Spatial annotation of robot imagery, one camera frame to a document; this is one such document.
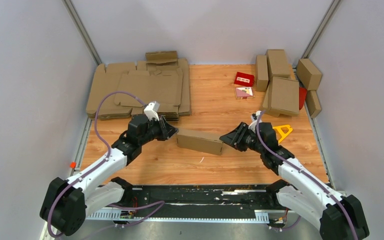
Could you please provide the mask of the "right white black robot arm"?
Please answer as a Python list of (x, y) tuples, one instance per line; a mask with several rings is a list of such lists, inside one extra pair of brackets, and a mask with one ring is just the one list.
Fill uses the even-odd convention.
[(269, 122), (254, 126), (241, 122), (219, 139), (238, 151), (257, 152), (263, 164), (280, 176), (266, 188), (265, 201), (270, 208), (283, 206), (293, 210), (311, 223), (324, 240), (363, 240), (370, 235), (360, 200), (316, 178), (279, 144)]

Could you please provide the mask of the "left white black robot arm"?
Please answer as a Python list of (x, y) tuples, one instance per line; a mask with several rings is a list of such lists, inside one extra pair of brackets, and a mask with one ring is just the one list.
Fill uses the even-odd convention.
[(127, 130), (97, 161), (76, 175), (67, 179), (56, 177), (50, 182), (39, 211), (40, 218), (47, 222), (48, 233), (53, 238), (71, 236), (90, 214), (101, 208), (113, 203), (129, 206), (133, 193), (128, 182), (116, 177), (104, 186), (101, 183), (135, 160), (143, 145), (153, 140), (169, 140), (178, 131), (163, 116), (133, 116)]

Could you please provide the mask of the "brown cardboard box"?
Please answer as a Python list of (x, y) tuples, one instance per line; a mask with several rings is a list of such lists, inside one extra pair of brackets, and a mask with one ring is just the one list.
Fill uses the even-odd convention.
[(179, 148), (218, 156), (223, 151), (224, 143), (220, 140), (220, 135), (215, 133), (180, 128), (176, 139)]

